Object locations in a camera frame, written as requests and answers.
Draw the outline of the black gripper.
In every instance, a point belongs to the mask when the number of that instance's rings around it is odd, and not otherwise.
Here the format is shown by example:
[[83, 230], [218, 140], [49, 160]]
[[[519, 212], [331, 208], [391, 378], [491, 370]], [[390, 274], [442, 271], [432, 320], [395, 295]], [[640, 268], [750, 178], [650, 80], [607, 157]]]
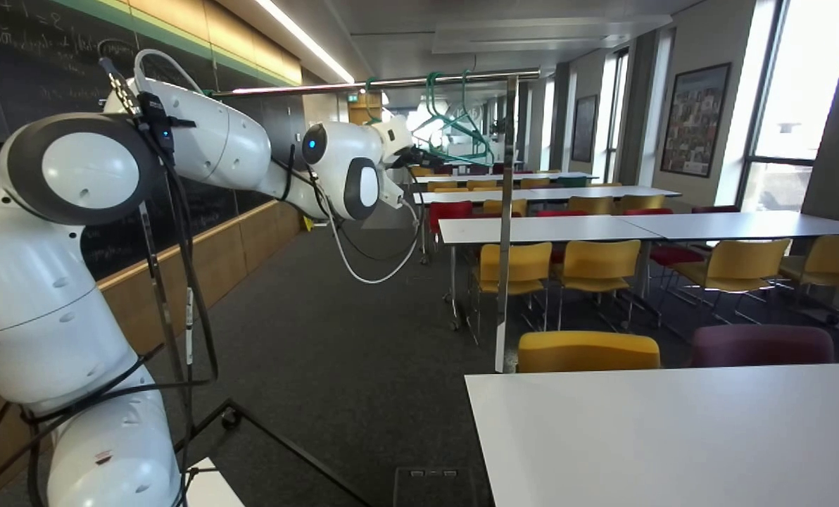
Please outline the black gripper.
[[424, 147], [403, 147], [403, 149], [397, 149], [395, 153], [395, 157], [391, 157], [391, 170], [403, 170], [403, 167], [428, 167], [428, 160], [432, 160], [432, 153], [428, 149], [424, 149]]

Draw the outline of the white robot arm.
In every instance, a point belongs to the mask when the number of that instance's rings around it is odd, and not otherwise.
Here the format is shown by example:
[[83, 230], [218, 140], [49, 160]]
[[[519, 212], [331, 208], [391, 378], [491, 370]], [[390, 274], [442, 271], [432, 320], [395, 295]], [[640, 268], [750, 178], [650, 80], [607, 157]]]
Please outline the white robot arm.
[[182, 507], [163, 387], [132, 343], [86, 233], [138, 212], [160, 178], [256, 192], [304, 215], [397, 208], [410, 123], [319, 122], [301, 178], [267, 130], [200, 91], [135, 75], [98, 112], [53, 112], [0, 143], [0, 398], [51, 434], [49, 507]]

